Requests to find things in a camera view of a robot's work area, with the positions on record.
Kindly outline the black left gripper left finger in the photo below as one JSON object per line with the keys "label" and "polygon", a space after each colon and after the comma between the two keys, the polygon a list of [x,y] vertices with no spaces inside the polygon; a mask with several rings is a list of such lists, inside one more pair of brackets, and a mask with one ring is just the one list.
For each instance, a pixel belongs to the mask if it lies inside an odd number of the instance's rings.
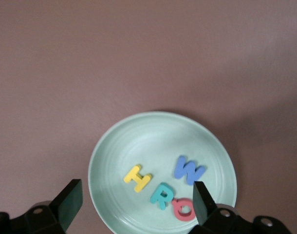
{"label": "black left gripper left finger", "polygon": [[11,219],[0,212],[0,234],[65,234],[83,204],[82,180],[73,179],[52,200]]}

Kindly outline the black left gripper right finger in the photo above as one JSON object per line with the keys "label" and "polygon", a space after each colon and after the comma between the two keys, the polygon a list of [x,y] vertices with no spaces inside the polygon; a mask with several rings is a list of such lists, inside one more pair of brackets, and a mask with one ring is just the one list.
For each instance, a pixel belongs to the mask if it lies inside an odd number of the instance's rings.
{"label": "black left gripper right finger", "polygon": [[278,219],[259,215],[252,222],[229,208],[219,208],[203,182],[193,186],[193,208],[198,225],[191,234],[289,234],[291,231]]}

